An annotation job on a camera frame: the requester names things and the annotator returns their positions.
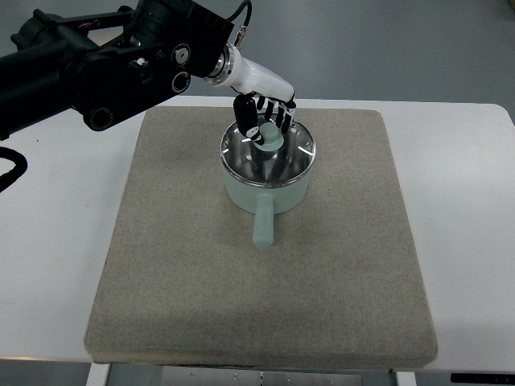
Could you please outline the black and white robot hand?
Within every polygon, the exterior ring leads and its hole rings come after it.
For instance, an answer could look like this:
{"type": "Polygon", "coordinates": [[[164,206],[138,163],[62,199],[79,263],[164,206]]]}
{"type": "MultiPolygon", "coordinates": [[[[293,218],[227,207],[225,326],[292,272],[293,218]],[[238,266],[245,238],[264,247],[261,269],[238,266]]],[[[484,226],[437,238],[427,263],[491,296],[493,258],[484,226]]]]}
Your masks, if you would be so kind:
{"type": "Polygon", "coordinates": [[[265,119],[269,120],[277,109],[275,125],[286,133],[296,110],[294,88],[271,70],[244,58],[233,45],[227,48],[230,61],[222,84],[237,92],[233,102],[237,127],[254,145],[263,147],[266,139],[260,131],[258,112],[266,108],[265,119]]]}

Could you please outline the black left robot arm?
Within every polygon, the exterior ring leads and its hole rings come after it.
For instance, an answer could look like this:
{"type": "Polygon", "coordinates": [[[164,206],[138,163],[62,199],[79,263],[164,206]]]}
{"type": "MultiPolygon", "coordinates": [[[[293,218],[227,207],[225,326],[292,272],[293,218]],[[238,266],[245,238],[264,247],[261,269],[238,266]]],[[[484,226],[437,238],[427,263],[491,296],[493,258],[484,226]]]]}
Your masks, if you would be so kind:
{"type": "Polygon", "coordinates": [[[67,109],[103,131],[210,76],[234,28],[193,1],[63,18],[35,10],[1,59],[1,137],[67,109]]]}

